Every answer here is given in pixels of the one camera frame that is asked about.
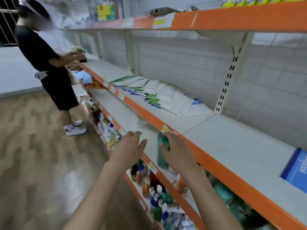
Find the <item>person in black clothing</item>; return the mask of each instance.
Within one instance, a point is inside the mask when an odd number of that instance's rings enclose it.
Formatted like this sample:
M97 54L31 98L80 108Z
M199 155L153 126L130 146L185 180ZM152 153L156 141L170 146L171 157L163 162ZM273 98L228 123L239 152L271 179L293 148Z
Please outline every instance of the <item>person in black clothing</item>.
M86 60L82 52L60 56L34 31L52 29L52 22L45 8L35 0L23 0L18 8L19 20L15 28L18 47L37 70L44 89L60 111L66 135L79 135L87 131L79 128L82 121L72 122L69 110L78 106L71 87L70 77L64 67L75 60Z

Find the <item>stack of notebooks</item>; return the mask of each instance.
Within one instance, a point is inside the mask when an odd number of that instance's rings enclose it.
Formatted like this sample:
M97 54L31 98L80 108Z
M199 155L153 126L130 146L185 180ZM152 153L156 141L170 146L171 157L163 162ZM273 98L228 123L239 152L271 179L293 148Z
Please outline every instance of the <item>stack of notebooks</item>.
M159 80L133 75L110 82L114 87L129 92L133 96L144 98L153 107L165 109L178 116L195 115L212 112L197 98L192 99L184 93L175 90L171 85Z

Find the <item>blue notebook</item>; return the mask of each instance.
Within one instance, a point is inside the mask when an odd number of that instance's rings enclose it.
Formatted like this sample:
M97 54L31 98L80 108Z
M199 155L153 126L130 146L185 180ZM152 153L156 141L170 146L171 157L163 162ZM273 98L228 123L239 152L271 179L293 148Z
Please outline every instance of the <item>blue notebook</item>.
M280 177L307 194L307 151L297 148Z

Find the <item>floor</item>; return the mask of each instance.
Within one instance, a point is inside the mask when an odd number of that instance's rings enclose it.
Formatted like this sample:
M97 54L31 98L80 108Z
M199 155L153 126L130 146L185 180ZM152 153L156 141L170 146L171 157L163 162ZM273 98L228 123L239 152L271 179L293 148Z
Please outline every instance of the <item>floor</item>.
M105 145L80 107L71 114L87 133L67 137L45 92L0 100L0 229L61 229L95 182ZM123 178L102 229L151 229Z

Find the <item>white sock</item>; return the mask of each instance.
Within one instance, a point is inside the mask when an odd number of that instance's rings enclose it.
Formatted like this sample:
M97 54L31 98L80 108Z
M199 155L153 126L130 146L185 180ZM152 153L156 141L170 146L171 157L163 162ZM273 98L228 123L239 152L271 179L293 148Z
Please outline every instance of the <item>white sock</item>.
M64 126L64 128L65 128L67 131L71 131L71 130L74 128L74 125L73 125L73 124L66 125L66 126Z

